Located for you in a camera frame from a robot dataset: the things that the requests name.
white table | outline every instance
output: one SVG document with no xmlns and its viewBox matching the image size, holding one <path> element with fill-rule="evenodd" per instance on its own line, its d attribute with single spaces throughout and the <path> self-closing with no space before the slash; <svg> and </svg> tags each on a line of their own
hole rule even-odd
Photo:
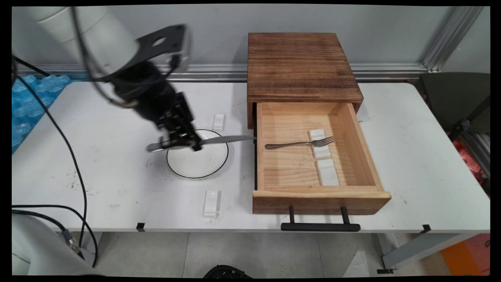
<svg viewBox="0 0 501 282">
<path fill-rule="evenodd" d="M 353 215 L 350 221 L 368 233 L 419 233 L 428 224 L 431 231 L 420 236 L 421 241 L 443 233 L 430 247 L 419 243 L 413 251 L 420 254 L 423 248 L 444 248 L 490 232 L 490 200 L 416 89 L 406 83 L 359 85 L 365 99 L 357 116 L 392 199 L 375 215 Z M 214 114 L 224 113 L 223 135 L 253 133 L 246 128 L 245 83 L 174 86 L 185 93 L 197 128 L 211 129 Z M 111 86 L 105 89 L 111 92 Z M 75 152 L 88 190 L 87 220 L 94 231 L 136 231 L 137 224 L 144 223 L 145 231 L 264 232 L 279 231 L 282 222 L 289 222 L 285 214 L 252 214 L 252 142 L 228 144 L 222 169 L 208 179 L 189 180 L 170 171 L 165 152 L 146 152 L 146 145 L 160 136 L 152 123 L 132 110 L 107 104 L 88 82 L 70 84 L 50 112 Z M 221 191 L 216 219 L 202 217 L 206 190 Z M 46 116 L 12 157 L 12 204 L 62 204 L 83 211 L 71 156 Z M 58 219 L 72 231 L 80 229 L 80 219 L 71 212 L 33 210 Z M 297 215 L 296 222 L 341 223 L 342 219 Z M 402 261 L 401 249 L 386 255 L 387 268 Z M 410 258 L 412 251 L 405 252 L 404 258 Z"/>
</svg>

tiled floor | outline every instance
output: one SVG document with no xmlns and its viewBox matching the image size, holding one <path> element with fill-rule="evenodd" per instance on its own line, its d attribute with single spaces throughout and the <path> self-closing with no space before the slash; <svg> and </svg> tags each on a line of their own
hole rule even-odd
<svg viewBox="0 0 501 282">
<path fill-rule="evenodd" d="M 371 276 L 381 269 L 379 243 L 370 234 L 156 233 L 103 234 L 97 269 L 109 276 L 203 277 L 227 264 L 253 278 L 342 277 L 357 250 Z M 396 276 L 450 275 L 440 253 L 410 263 Z"/>
</svg>

drawer handle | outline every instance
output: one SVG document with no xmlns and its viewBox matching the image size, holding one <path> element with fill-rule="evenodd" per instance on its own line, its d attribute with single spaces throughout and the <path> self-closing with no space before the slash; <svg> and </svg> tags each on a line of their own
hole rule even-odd
<svg viewBox="0 0 501 282">
<path fill-rule="evenodd" d="M 341 207 L 341 215 L 343 223 L 295 223 L 294 222 L 294 207 L 289 207 L 290 223 L 282 223 L 280 230 L 282 231 L 315 231 L 315 232 L 358 232 L 360 224 L 350 223 L 348 219 L 348 210 L 346 207 Z"/>
</svg>

fork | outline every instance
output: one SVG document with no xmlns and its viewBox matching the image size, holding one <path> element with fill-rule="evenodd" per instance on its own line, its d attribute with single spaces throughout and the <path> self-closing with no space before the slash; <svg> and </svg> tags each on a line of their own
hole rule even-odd
<svg viewBox="0 0 501 282">
<path fill-rule="evenodd" d="M 300 144 L 308 144 L 308 145 L 312 145 L 315 147 L 323 147 L 323 146 L 329 145 L 330 143 L 334 142 L 335 140 L 336 139 L 334 138 L 334 136 L 331 136 L 331 137 L 327 137 L 327 138 L 320 139 L 320 140 L 313 140 L 311 142 L 296 142 L 296 143 L 287 143 L 287 144 L 266 144 L 265 148 L 268 150 L 271 150 L 271 149 L 277 149 L 277 148 L 282 148 L 282 147 L 286 147 L 286 146 L 300 145 Z"/>
</svg>

black cable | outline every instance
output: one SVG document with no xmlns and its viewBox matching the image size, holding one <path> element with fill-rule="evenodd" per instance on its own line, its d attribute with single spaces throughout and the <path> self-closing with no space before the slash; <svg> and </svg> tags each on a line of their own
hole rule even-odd
<svg viewBox="0 0 501 282">
<path fill-rule="evenodd" d="M 84 186 L 84 180 L 82 179 L 82 174 L 80 173 L 80 169 L 78 168 L 77 164 L 77 159 L 75 158 L 75 154 L 73 153 L 73 149 L 71 148 L 70 142 L 68 139 L 66 139 L 66 136 L 64 135 L 63 131 L 59 128 L 59 125 L 56 123 L 52 115 L 49 113 L 49 110 L 45 107 L 44 103 L 42 103 L 42 100 L 38 97 L 38 95 L 33 91 L 33 89 L 25 82 L 25 80 L 21 77 L 19 77 L 19 80 L 26 86 L 26 88 L 32 93 L 32 95 L 35 97 L 35 99 L 38 101 L 40 106 L 44 109 L 45 113 L 49 117 L 49 119 L 52 121 L 52 124 L 56 127 L 56 129 L 59 131 L 59 134 L 61 137 L 64 139 L 64 142 L 66 143 L 66 146 L 68 146 L 68 149 L 70 150 L 71 158 L 73 159 L 73 164 L 75 165 L 75 169 L 77 170 L 78 178 L 80 179 L 80 185 L 82 186 L 82 191 L 84 193 L 84 221 L 87 218 L 87 193 L 85 192 L 85 186 Z M 82 234 L 84 233 L 84 228 L 85 225 L 82 223 Z M 79 246 L 82 246 L 82 236 L 80 236 L 80 240 L 78 242 Z"/>
<path fill-rule="evenodd" d="M 21 60 L 20 58 L 18 58 L 18 57 L 16 57 L 16 56 L 14 56 L 14 55 L 12 55 L 12 57 L 13 57 L 13 59 L 14 59 L 16 62 L 18 62 L 18 63 L 20 63 L 20 64 L 22 64 L 22 65 L 24 65 L 24 66 L 29 67 L 30 69 L 32 69 L 32 70 L 34 70 L 34 71 L 36 71 L 36 72 L 40 73 L 41 75 L 43 75 L 43 76 L 50 76 L 50 74 L 48 74 L 47 72 L 45 72 L 45 71 L 43 71 L 43 70 L 41 70 L 41 69 L 37 68 L 36 66 L 34 66 L 34 65 L 30 64 L 30 63 L 27 63 L 27 62 L 25 62 L 25 61 Z"/>
<path fill-rule="evenodd" d="M 71 15 L 72 15 L 73 27 L 75 28 L 75 33 L 77 34 L 78 45 L 80 47 L 80 52 L 82 53 L 83 64 L 84 64 L 85 70 L 87 71 L 87 74 L 89 75 L 89 78 L 90 78 L 90 80 L 92 82 L 92 85 L 94 86 L 94 88 L 96 89 L 96 91 L 101 96 L 103 96 L 106 100 L 108 100 L 108 102 L 110 102 L 110 103 L 112 103 L 112 104 L 114 104 L 116 106 L 120 106 L 122 108 L 134 108 L 134 107 L 137 107 L 138 101 L 132 101 L 132 102 L 129 102 L 129 103 L 121 103 L 119 101 L 116 101 L 116 100 L 108 97 L 108 95 L 104 92 L 104 90 L 97 84 L 97 82 L 96 82 L 97 80 L 92 75 L 91 69 L 89 67 L 89 63 L 87 62 L 87 60 L 89 59 L 89 53 L 87 51 L 87 47 L 85 46 L 85 43 L 84 43 L 83 38 L 82 38 L 82 34 L 80 32 L 80 24 L 78 23 L 78 19 L 77 19 L 76 8 L 74 6 L 71 6 L 70 7 L 70 11 L 71 11 Z"/>
<path fill-rule="evenodd" d="M 101 66 L 93 59 L 93 57 L 90 55 L 90 53 L 89 53 L 89 51 L 87 49 L 87 46 L 86 46 L 86 44 L 84 42 L 84 39 L 83 39 L 83 37 L 81 35 L 81 29 L 80 29 L 80 25 L 79 25 L 78 19 L 77 19 L 76 7 L 75 6 L 71 6 L 70 9 L 71 9 L 71 14 L 72 14 L 73 25 L 74 25 L 74 28 L 75 28 L 75 33 L 77 34 L 78 45 L 79 45 L 80 51 L 82 53 L 82 58 L 83 58 L 84 66 L 85 66 L 85 68 L 87 70 L 87 73 L 89 74 L 89 77 L 91 78 L 91 81 L 93 81 L 94 83 L 96 81 L 101 81 L 102 82 L 103 80 L 101 80 L 99 78 L 92 77 L 87 60 L 90 60 L 91 63 L 94 65 L 94 67 L 99 72 L 103 73 L 104 75 L 106 75 L 106 73 L 104 72 L 103 69 L 101 69 Z M 119 79 L 119 78 L 115 78 L 114 81 L 120 83 L 122 86 L 129 86 L 129 87 L 151 86 L 151 85 L 157 84 L 157 83 L 165 80 L 178 67 L 179 61 L 180 61 L 180 56 L 179 55 L 173 55 L 172 56 L 172 60 L 170 62 L 171 69 L 169 70 L 169 72 L 167 72 L 166 74 L 161 75 L 160 78 L 158 78 L 158 79 L 156 79 L 154 81 L 149 81 L 149 82 L 131 82 L 131 81 L 125 81 L 125 80 L 122 80 L 122 79 Z M 103 96 L 105 96 L 108 100 L 110 100 L 110 98 L 106 94 L 104 94 Z"/>
<path fill-rule="evenodd" d="M 54 218 L 52 218 L 50 216 L 47 216 L 45 214 L 41 214 L 41 213 L 38 213 L 38 212 L 32 212 L 32 211 L 23 211 L 23 210 L 12 210 L 12 213 L 40 217 L 40 218 L 43 218 L 45 220 L 48 220 L 48 221 L 56 224 L 59 227 L 59 229 L 61 229 L 61 231 L 65 231 L 66 230 L 66 228 L 59 221 L 57 221 Z"/>
<path fill-rule="evenodd" d="M 96 266 L 97 257 L 98 257 L 97 240 L 96 240 L 96 237 L 94 236 L 94 232 L 92 232 L 91 227 L 89 226 L 89 224 L 85 221 L 85 219 L 82 217 L 82 215 L 78 211 L 76 211 L 75 209 L 70 208 L 68 206 L 62 206 L 62 205 L 12 205 L 12 208 L 16 208 L 16 209 L 20 209 L 20 208 L 61 208 L 61 209 L 67 209 L 67 210 L 72 211 L 74 214 L 76 214 L 78 217 L 80 217 L 82 222 L 85 224 L 85 227 L 87 227 L 87 230 L 91 234 L 92 241 L 94 242 L 94 248 L 96 250 L 96 255 L 94 257 L 94 262 L 92 263 L 92 267 Z"/>
<path fill-rule="evenodd" d="M 14 62 L 14 55 L 12 55 L 12 85 L 11 85 L 11 88 L 14 86 L 14 83 L 16 82 L 17 78 L 18 78 L 18 65 Z"/>
</svg>

